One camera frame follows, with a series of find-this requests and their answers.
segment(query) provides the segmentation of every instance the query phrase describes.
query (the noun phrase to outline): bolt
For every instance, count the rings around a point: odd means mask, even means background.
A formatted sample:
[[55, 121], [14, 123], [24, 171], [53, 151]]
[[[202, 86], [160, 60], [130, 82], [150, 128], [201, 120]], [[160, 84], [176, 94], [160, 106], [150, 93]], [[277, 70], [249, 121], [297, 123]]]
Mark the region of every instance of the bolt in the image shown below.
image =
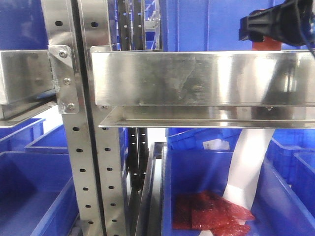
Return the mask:
[[69, 111], [73, 111], [73, 110], [74, 110], [74, 104], [73, 104], [73, 103], [69, 103], [69, 104], [67, 105], [67, 109], [68, 109]]
[[65, 85], [70, 85], [70, 84], [71, 84], [71, 79], [70, 79], [70, 78], [64, 78], [64, 79], [63, 79], [63, 83], [64, 83]]
[[66, 58], [68, 56], [68, 53], [66, 50], [60, 50], [59, 51], [59, 56], [62, 57], [62, 58]]

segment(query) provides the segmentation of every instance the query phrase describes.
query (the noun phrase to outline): hole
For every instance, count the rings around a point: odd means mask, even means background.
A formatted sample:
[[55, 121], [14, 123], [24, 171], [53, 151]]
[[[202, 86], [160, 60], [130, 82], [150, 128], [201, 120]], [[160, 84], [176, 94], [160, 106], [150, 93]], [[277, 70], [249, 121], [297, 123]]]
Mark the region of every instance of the hole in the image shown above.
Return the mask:
[[63, 22], [62, 21], [55, 21], [55, 25], [56, 26], [63, 26]]
[[92, 26], [93, 28], [98, 27], [98, 22], [91, 22], [91, 26]]

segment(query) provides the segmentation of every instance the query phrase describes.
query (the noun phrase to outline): storage rack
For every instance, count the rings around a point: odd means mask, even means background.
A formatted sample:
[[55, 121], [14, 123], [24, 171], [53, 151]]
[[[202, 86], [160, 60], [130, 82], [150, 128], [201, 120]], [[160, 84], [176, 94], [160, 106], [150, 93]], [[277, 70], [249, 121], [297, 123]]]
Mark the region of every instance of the storage rack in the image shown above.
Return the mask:
[[[314, 83], [311, 78], [315, 66], [311, 56], [306, 52], [228, 54], [111, 52], [115, 50], [117, 44], [115, 1], [42, 0], [42, 7], [48, 33], [50, 63], [58, 106], [66, 129], [84, 236], [142, 235], [146, 227], [145, 208], [149, 202], [147, 198], [150, 197], [153, 174], [150, 170], [154, 168], [154, 159], [158, 156], [158, 151], [149, 156], [147, 170], [150, 172], [147, 173], [150, 174], [144, 180], [142, 195], [140, 196], [138, 192], [141, 188], [138, 179], [129, 200], [126, 193], [126, 170], [120, 158], [118, 127], [315, 127], [313, 122], [315, 99], [312, 90]], [[128, 1], [118, 0], [118, 7], [121, 48], [142, 50], [145, 43], [144, 1], [133, 1], [133, 30], [127, 17]], [[155, 26], [158, 38], [159, 25], [157, 17]], [[230, 72], [229, 81], [225, 81], [225, 84], [218, 83], [215, 88], [205, 87], [210, 79], [213, 79], [213, 83], [218, 82], [220, 75], [212, 74], [209, 78], [210, 71], [198, 71], [198, 76], [204, 82], [201, 85], [204, 87], [191, 85], [190, 88], [191, 93], [199, 98], [197, 102], [183, 100], [180, 94], [177, 97], [172, 96], [174, 86], [180, 82], [179, 80], [187, 79], [195, 70], [196, 61], [206, 65], [218, 58], [222, 60], [224, 66], [233, 63], [238, 65], [237, 70]], [[273, 71], [264, 74], [266, 82], [254, 91], [255, 95], [237, 97], [237, 94], [233, 93], [237, 81], [233, 79], [243, 76], [244, 91], [248, 83], [255, 86], [261, 79], [255, 63], [262, 59], [270, 59], [277, 66], [273, 67]], [[174, 78], [172, 73], [164, 75], [164, 78], [159, 76], [160, 71], [169, 71], [165, 61], [172, 63], [173, 71], [178, 72], [180, 68], [188, 68], [188, 71], [180, 72], [177, 75], [179, 79], [165, 86], [165, 81]], [[245, 64], [248, 66], [249, 61], [252, 61], [249, 65], [252, 71], [245, 76], [240, 75], [238, 71], [245, 69]], [[118, 69], [134, 76], [126, 78], [124, 74], [117, 73]], [[300, 73], [304, 79], [297, 81], [294, 76], [290, 77], [293, 72]], [[144, 76], [148, 76], [149, 82], [140, 81]], [[104, 78], [112, 83], [106, 85]], [[124, 84], [130, 83], [127, 79], [132, 79], [131, 82], [137, 85], [133, 93], [117, 93]], [[287, 95], [279, 101], [274, 99], [274, 94], [266, 93], [273, 91], [277, 84], [285, 83], [288, 79], [297, 83], [298, 89], [295, 94], [291, 94], [288, 88], [287, 91], [276, 94]], [[165, 97], [156, 96], [152, 99], [148, 96], [153, 89], [157, 91], [165, 89], [163, 95], [166, 96], [166, 100]], [[222, 97], [220, 91], [229, 96]], [[145, 130], [133, 131], [131, 135], [145, 134]], [[139, 140], [136, 139], [130, 144], [137, 146]], [[135, 155], [137, 163], [140, 162], [139, 151], [145, 152], [146, 149], [145, 146], [134, 148], [131, 154]], [[143, 170], [144, 167], [138, 165], [130, 171], [140, 176]], [[139, 212], [135, 219], [130, 216], [133, 209]]]

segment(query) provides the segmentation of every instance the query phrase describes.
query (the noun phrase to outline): metal frame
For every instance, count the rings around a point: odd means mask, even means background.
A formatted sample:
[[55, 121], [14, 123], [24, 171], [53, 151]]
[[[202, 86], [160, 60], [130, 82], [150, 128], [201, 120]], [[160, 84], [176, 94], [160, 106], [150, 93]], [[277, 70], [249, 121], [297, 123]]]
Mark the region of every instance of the metal frame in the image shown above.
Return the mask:
[[76, 0], [42, 0], [43, 13], [49, 38], [49, 45], [66, 45], [71, 52], [60, 47], [60, 56], [71, 55], [77, 97], [78, 112], [64, 114], [76, 196], [84, 236], [102, 236], [105, 234], [103, 202], [101, 200], [98, 173], [97, 151], [94, 138], [93, 118], [90, 115], [89, 91], [85, 62], [82, 57], [82, 38]]
[[144, 0], [132, 0], [132, 49], [144, 50], [146, 48], [146, 34], [144, 26]]
[[118, 128], [107, 129], [104, 127], [103, 129], [98, 126], [103, 117], [109, 114], [111, 108], [98, 107], [93, 102], [94, 84], [90, 56], [90, 52], [93, 51], [92, 46], [107, 45], [103, 48], [106, 50], [116, 48], [115, 2], [114, 0], [78, 0], [78, 4], [80, 6], [81, 32], [90, 91], [89, 102], [94, 121], [106, 233], [109, 236], [129, 236], [130, 222], [126, 194], [126, 169], [120, 159], [119, 131]]

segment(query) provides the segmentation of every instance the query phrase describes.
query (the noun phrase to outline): white paper strip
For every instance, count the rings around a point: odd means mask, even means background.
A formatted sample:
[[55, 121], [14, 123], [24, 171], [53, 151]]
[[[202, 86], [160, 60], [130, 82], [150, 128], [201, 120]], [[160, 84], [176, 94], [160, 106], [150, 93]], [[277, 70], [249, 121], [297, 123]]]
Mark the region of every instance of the white paper strip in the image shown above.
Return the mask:
[[[274, 129], [243, 129], [237, 141], [223, 197], [251, 209], [259, 173]], [[213, 236], [202, 231], [200, 236]]]

